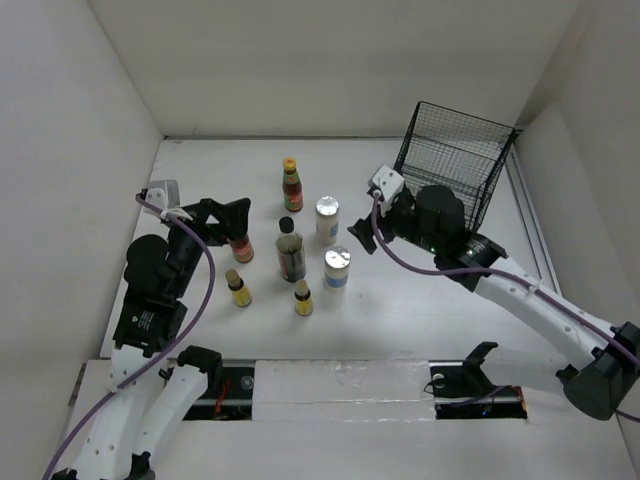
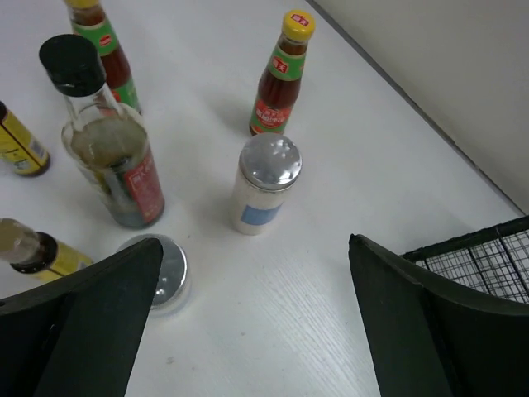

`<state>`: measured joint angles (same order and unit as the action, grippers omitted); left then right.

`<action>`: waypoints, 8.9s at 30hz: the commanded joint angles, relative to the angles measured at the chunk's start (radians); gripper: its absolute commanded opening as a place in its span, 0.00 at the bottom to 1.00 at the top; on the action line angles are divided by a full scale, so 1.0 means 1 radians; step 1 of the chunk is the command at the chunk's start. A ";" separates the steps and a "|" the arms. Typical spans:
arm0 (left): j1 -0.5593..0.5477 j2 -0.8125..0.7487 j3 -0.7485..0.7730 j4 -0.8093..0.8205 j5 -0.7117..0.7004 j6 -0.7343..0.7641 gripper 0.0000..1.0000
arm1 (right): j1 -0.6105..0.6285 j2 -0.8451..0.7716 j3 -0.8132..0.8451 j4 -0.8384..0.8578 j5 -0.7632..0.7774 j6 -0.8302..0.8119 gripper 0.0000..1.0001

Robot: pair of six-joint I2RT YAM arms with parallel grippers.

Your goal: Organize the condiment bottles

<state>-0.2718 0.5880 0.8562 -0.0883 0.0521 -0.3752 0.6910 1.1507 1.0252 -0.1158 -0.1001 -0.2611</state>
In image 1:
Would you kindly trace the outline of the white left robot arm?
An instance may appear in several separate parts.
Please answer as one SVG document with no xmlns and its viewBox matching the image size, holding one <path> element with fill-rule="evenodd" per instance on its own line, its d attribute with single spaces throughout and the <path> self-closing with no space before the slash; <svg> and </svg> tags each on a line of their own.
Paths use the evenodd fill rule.
<svg viewBox="0 0 640 480">
<path fill-rule="evenodd" d="M 46 479 L 154 478 L 152 463 L 164 440 L 199 397 L 222 387 L 220 353 L 188 346 L 174 367 L 166 358 L 211 299 L 212 248 L 246 237 L 251 202 L 204 198 L 170 208 L 151 202 L 147 189 L 136 200 L 168 235 L 143 235 L 129 245 L 107 392 L 58 447 Z"/>
</svg>

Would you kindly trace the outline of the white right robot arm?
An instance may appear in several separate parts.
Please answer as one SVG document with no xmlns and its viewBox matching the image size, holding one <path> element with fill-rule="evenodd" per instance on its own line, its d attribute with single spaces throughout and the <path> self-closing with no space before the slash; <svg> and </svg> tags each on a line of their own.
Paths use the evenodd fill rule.
<svg viewBox="0 0 640 480">
<path fill-rule="evenodd" d="M 639 327 L 590 315 L 548 289 L 505 249 L 465 227 L 463 203 L 444 186 L 413 195 L 404 184 L 371 183 L 371 213 L 349 227 L 368 253 L 377 248 L 419 275 L 445 277 L 511 313 L 563 357 L 542 387 L 583 414 L 608 420 L 639 379 Z"/>
</svg>

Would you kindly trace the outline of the small yellow bottle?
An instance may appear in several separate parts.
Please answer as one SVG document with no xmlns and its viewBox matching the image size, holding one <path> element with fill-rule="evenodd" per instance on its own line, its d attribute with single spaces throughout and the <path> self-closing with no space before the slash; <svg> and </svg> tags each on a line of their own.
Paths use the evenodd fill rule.
<svg viewBox="0 0 640 480">
<path fill-rule="evenodd" d="M 235 305 L 248 307 L 252 302 L 252 296 L 239 273 L 235 269 L 229 269 L 225 272 L 225 279 Z"/>
<path fill-rule="evenodd" d="M 304 279 L 297 280 L 294 284 L 295 311 L 300 316 L 308 316 L 313 312 L 311 291 Z"/>
</svg>

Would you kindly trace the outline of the yellow cap sauce bottle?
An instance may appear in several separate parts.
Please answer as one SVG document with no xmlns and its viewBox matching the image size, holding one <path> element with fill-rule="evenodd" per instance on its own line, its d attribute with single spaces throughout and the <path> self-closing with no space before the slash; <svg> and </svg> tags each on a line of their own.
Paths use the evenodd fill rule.
<svg viewBox="0 0 640 480">
<path fill-rule="evenodd" d="M 283 165 L 282 190 L 285 208 L 290 212 L 298 212 L 303 208 L 304 200 L 302 184 L 294 158 L 285 158 Z"/>
</svg>

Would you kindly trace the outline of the white shaker blue label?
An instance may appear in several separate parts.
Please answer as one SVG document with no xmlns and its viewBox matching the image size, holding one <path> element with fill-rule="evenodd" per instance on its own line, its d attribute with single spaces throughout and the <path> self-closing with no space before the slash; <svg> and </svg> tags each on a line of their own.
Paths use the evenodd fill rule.
<svg viewBox="0 0 640 480">
<path fill-rule="evenodd" d="M 324 287 L 330 292 L 342 293 L 349 278 L 350 252 L 341 246 L 331 246 L 325 252 L 324 265 Z"/>
</svg>

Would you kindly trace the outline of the dark soy sauce bottle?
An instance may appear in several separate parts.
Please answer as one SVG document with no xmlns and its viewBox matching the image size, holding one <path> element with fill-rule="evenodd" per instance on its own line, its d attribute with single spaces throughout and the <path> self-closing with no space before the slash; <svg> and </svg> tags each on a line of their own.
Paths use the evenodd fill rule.
<svg viewBox="0 0 640 480">
<path fill-rule="evenodd" d="M 279 220 L 280 233 L 275 241 L 281 276 L 289 283 L 302 280 L 306 275 L 304 239 L 295 230 L 294 220 L 284 216 Z"/>
</svg>

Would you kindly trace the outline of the red sauce bottle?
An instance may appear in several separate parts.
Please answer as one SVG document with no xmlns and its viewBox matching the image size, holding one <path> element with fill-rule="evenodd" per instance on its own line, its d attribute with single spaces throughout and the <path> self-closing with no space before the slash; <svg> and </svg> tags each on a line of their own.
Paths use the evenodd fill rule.
<svg viewBox="0 0 640 480">
<path fill-rule="evenodd" d="M 230 240 L 234 259 L 239 263 L 248 263 L 254 258 L 254 250 L 248 235 L 238 240 Z"/>
</svg>

